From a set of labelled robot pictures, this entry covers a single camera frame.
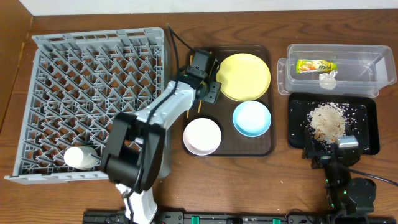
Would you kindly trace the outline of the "yellow round plate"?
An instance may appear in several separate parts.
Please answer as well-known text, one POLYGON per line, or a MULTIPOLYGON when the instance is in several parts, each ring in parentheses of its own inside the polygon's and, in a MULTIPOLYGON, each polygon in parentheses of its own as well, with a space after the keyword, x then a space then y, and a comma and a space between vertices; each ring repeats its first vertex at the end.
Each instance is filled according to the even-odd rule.
POLYGON ((259 57, 238 53, 225 58, 216 81, 221 83, 221 92, 234 101, 251 101, 261 97, 271 84, 271 72, 259 57))

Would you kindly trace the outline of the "rice food scraps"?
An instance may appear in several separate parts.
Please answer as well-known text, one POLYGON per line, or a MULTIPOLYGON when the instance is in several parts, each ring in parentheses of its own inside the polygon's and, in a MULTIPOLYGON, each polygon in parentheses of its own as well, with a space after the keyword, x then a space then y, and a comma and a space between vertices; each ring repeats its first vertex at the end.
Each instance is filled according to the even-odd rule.
POLYGON ((320 105, 309 113, 309 117, 310 123, 307 128, 316 146, 327 148, 336 144, 339 137, 354 136, 345 120, 343 110, 336 105, 320 105))

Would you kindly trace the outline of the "light blue bowl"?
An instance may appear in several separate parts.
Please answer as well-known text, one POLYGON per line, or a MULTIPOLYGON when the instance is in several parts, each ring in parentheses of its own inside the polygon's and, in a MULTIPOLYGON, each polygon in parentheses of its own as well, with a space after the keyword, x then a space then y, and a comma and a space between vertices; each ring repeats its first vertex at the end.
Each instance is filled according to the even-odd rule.
POLYGON ((266 133, 272 122, 271 112, 261 102, 245 101, 233 111, 233 125, 243 136, 258 137, 266 133))

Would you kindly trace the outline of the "pink white bowl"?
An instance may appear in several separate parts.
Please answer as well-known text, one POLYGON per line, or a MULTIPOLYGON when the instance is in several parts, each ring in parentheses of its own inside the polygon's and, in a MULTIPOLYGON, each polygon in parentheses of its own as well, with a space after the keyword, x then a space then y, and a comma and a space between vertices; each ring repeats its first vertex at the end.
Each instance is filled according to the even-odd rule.
POLYGON ((188 152, 196 156, 207 156, 221 144, 220 127, 211 119, 198 118, 187 124, 183 132, 183 143, 188 152))

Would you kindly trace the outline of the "white tissue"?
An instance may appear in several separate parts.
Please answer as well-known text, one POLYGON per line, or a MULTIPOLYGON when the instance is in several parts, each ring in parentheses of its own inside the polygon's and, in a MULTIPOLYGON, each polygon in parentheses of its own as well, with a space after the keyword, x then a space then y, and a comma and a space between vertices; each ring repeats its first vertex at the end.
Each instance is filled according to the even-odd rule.
POLYGON ((332 70, 330 73, 319 74, 320 87, 326 90, 333 90, 336 87, 337 70, 332 70))

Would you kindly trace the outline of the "green orange snack wrapper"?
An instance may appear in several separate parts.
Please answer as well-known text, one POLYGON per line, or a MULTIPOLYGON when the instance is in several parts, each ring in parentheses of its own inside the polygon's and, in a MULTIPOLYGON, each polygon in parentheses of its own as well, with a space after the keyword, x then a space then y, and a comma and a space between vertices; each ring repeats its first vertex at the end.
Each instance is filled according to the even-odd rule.
POLYGON ((297 73, 331 72, 333 70, 338 70, 338 66, 326 60, 300 59, 297 61, 295 70, 297 73))

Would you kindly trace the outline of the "white cup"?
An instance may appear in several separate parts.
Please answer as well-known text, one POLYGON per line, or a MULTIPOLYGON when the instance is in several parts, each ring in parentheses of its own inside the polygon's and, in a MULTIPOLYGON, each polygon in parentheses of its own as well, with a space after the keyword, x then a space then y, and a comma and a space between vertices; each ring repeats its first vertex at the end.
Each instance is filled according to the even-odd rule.
POLYGON ((74 146, 65 151, 63 158, 65 163, 70 167, 88 170, 93 168, 97 163, 97 159, 91 157, 90 154, 97 156, 96 151, 92 147, 74 146))

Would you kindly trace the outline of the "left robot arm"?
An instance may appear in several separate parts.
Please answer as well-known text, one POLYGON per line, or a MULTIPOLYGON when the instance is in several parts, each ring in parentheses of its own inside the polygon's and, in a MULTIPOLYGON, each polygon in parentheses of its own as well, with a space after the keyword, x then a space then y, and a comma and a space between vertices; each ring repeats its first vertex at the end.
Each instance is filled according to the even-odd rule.
POLYGON ((152 186, 162 168, 168 129, 196 101, 216 103, 221 84, 216 57, 194 50, 192 63, 178 69, 176 79, 145 108, 118 113, 102 153, 100 169, 115 183, 126 205, 128 223, 151 223, 157 213, 152 186))

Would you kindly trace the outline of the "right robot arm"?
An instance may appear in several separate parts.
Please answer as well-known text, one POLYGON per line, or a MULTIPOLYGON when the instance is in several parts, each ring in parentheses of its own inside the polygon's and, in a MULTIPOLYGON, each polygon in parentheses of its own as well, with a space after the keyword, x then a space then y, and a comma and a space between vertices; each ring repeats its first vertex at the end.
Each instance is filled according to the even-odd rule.
POLYGON ((352 178, 350 166, 360 160, 362 152, 353 135, 337 139, 329 148, 316 148, 314 137, 304 129, 305 146, 302 157, 311 159, 312 169, 323 169, 326 176, 327 200, 332 211, 320 223, 369 223, 368 214, 374 211, 376 184, 367 178, 352 178))

